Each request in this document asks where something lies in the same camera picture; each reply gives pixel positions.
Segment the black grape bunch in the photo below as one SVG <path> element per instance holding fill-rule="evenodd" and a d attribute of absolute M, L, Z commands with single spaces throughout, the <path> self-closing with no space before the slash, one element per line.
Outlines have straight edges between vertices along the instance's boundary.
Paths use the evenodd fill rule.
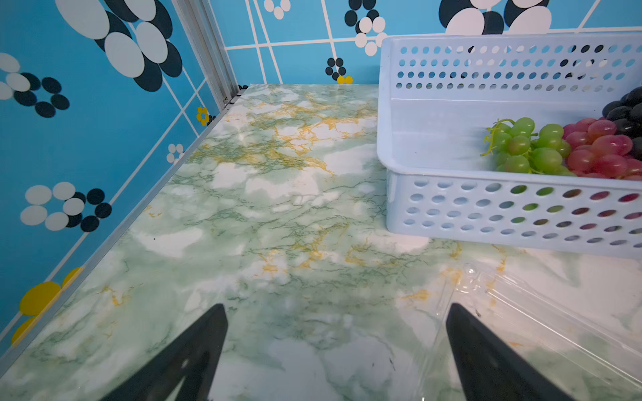
<path fill-rule="evenodd" d="M 641 160 L 641 92 L 639 86 L 602 110 L 602 116 L 616 125 L 616 133 L 632 139 L 632 155 Z"/>

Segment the clear plastic clamshell container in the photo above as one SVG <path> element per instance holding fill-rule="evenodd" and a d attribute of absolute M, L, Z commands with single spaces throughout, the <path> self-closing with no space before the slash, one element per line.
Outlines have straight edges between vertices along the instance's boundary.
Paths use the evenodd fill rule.
<path fill-rule="evenodd" d="M 638 400 L 639 347 L 571 312 L 516 277 L 486 267 L 445 273 L 431 303 L 436 330 L 412 397 L 467 400 L 446 332 L 459 303 L 573 400 Z"/>

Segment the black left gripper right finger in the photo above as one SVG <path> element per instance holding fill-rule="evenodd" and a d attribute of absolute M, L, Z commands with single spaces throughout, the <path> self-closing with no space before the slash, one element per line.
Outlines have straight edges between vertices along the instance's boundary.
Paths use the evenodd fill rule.
<path fill-rule="evenodd" d="M 573 400 L 463 305 L 451 304 L 446 332 L 467 400 Z"/>

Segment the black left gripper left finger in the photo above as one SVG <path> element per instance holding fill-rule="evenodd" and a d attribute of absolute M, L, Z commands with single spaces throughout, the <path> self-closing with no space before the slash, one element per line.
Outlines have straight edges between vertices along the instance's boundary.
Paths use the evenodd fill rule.
<path fill-rule="evenodd" d="M 222 304 L 205 312 L 104 400 L 207 400 L 228 329 Z"/>

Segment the white perforated plastic basket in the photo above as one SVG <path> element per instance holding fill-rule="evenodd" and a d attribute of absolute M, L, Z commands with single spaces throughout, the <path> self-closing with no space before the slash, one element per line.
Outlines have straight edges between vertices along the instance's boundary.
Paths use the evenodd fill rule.
<path fill-rule="evenodd" d="M 388 38 L 377 155 L 395 233 L 641 256 L 641 180 L 499 172 L 498 120 L 600 120 L 641 87 L 639 33 Z"/>

